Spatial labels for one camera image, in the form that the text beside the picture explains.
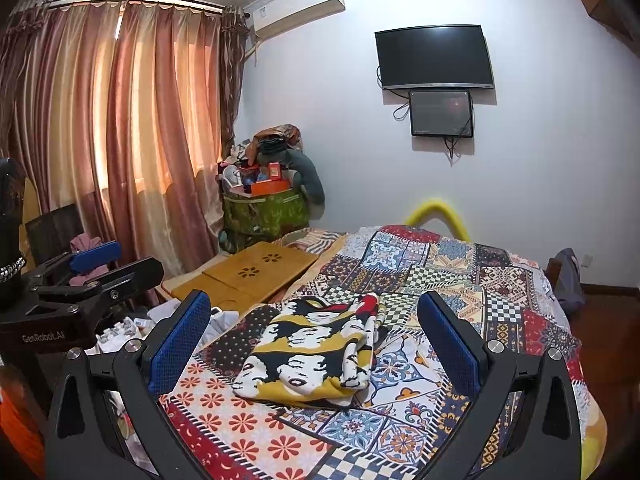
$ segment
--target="silver bolt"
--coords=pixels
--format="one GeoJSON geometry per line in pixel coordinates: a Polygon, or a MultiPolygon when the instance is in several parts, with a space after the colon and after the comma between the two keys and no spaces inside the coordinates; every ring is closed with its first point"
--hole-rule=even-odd
{"type": "Polygon", "coordinates": [[[559,361],[560,359],[562,359],[562,352],[559,351],[557,348],[551,347],[549,350],[546,351],[546,353],[548,353],[549,357],[551,357],[554,361],[559,361]]]}
{"type": "Polygon", "coordinates": [[[142,341],[140,341],[140,339],[132,339],[125,343],[124,349],[127,352],[131,352],[133,354],[133,352],[137,352],[138,350],[140,350],[141,346],[142,346],[142,341]]]}
{"type": "Polygon", "coordinates": [[[491,341],[486,344],[486,347],[494,354],[499,354],[504,351],[504,345],[497,339],[491,339],[491,341]]]}
{"type": "Polygon", "coordinates": [[[78,348],[77,346],[72,348],[71,350],[69,350],[69,352],[66,353],[66,358],[67,359],[78,359],[80,357],[80,354],[82,353],[82,349],[78,348]]]}

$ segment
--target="dark brown floor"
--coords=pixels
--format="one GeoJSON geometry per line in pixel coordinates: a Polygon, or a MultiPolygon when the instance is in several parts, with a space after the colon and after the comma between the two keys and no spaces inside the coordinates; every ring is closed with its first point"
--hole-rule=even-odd
{"type": "Polygon", "coordinates": [[[607,419],[606,458],[640,409],[640,301],[588,296],[571,329],[582,341],[584,379],[607,419]]]}

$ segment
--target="bed sheet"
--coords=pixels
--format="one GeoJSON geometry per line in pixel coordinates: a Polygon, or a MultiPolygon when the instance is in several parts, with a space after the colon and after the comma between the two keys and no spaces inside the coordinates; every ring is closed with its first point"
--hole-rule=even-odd
{"type": "MultiPolygon", "coordinates": [[[[230,384],[282,303],[258,305],[195,354],[161,398],[183,439],[213,478],[408,480],[454,430],[469,401],[452,388],[420,329],[421,293],[437,290],[484,338],[513,351],[561,349],[578,405],[583,477],[599,462],[606,429],[578,360],[580,343],[535,262],[407,226],[362,228],[338,239],[286,293],[335,303],[376,292],[390,329],[376,351],[369,389],[349,410],[277,406],[241,399],[230,384]]],[[[478,459],[492,463],[516,409],[511,394],[478,459]]]]}

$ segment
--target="air conditioner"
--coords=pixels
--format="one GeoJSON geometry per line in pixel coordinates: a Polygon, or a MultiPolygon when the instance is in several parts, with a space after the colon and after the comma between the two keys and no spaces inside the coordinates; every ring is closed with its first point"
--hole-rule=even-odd
{"type": "Polygon", "coordinates": [[[344,9],[344,0],[273,0],[254,10],[255,35],[266,40],[344,9]]]}

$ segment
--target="blue textured pad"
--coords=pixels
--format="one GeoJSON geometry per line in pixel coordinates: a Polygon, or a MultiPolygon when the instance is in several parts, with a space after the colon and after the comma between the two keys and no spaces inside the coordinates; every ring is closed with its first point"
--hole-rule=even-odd
{"type": "Polygon", "coordinates": [[[148,384],[150,394],[158,397],[175,388],[209,323],[210,313],[209,297],[201,292],[152,357],[148,384]]]}
{"type": "Polygon", "coordinates": [[[76,253],[69,263],[69,269],[76,274],[84,274],[90,270],[97,269],[101,265],[119,260],[122,256],[120,244],[117,242],[107,242],[93,249],[87,249],[76,253]]]}
{"type": "Polygon", "coordinates": [[[418,322],[456,392],[476,398],[480,391],[478,361],[428,294],[418,300],[418,322]]]}

